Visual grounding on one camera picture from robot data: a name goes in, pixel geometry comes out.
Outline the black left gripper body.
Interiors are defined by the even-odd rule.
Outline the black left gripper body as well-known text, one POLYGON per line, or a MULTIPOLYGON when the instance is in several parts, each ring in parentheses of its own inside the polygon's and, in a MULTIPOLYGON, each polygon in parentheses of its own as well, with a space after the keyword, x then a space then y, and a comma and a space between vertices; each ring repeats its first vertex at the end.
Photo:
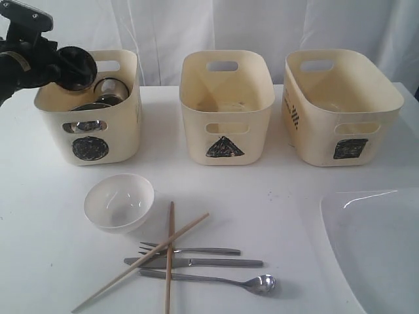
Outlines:
POLYGON ((1 3, 10 21, 1 39, 1 82, 12 88, 38 88, 58 78, 58 43, 41 36, 53 29, 53 17, 25 3, 1 3))

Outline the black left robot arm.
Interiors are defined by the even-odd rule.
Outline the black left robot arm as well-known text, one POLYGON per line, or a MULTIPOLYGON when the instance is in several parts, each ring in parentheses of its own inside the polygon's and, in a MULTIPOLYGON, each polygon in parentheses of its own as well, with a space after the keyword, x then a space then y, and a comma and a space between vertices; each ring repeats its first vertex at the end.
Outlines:
POLYGON ((19 1, 1 1, 10 21, 1 38, 1 103, 21 89, 40 88, 60 76, 56 41, 42 33, 53 29, 51 15, 19 1))

